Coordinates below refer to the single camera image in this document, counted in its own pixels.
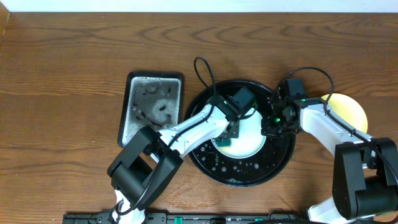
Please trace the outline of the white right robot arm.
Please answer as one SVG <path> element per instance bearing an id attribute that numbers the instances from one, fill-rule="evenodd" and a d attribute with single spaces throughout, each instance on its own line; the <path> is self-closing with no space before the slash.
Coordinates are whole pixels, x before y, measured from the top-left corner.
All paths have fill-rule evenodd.
<path id="1" fill-rule="evenodd" d="M 271 108 L 267 137 L 304 131 L 334 157 L 332 196 L 307 209 L 310 222 L 369 222 L 375 215 L 397 211 L 397 146 L 393 140 L 355 129 L 322 98 L 277 96 L 271 99 Z"/>

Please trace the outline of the green scrub sponge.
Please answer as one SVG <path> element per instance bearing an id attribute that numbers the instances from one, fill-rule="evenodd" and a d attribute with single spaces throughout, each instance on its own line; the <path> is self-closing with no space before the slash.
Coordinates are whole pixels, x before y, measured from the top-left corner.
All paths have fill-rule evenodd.
<path id="1" fill-rule="evenodd" d="M 230 139 L 215 139 L 215 143 L 218 147 L 230 147 L 231 140 Z"/>

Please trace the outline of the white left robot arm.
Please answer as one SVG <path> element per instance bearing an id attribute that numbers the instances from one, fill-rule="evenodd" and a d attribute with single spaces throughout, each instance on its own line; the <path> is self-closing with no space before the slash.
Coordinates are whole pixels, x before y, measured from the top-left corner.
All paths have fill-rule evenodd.
<path id="1" fill-rule="evenodd" d="M 117 204 L 110 216 L 115 223 L 142 223 L 144 210 L 165 190 L 183 157 L 207 140 L 239 123 L 254 101 L 217 95 L 203 109 L 169 129 L 144 126 L 108 167 Z"/>

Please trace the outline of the yellow plate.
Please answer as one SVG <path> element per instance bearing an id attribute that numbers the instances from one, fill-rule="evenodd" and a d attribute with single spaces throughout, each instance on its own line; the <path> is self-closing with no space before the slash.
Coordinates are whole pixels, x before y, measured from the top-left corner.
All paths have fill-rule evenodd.
<path id="1" fill-rule="evenodd" d="M 361 105 L 353 98 L 340 93 L 332 94 L 328 104 L 333 111 L 362 133 L 368 131 L 368 119 Z"/>

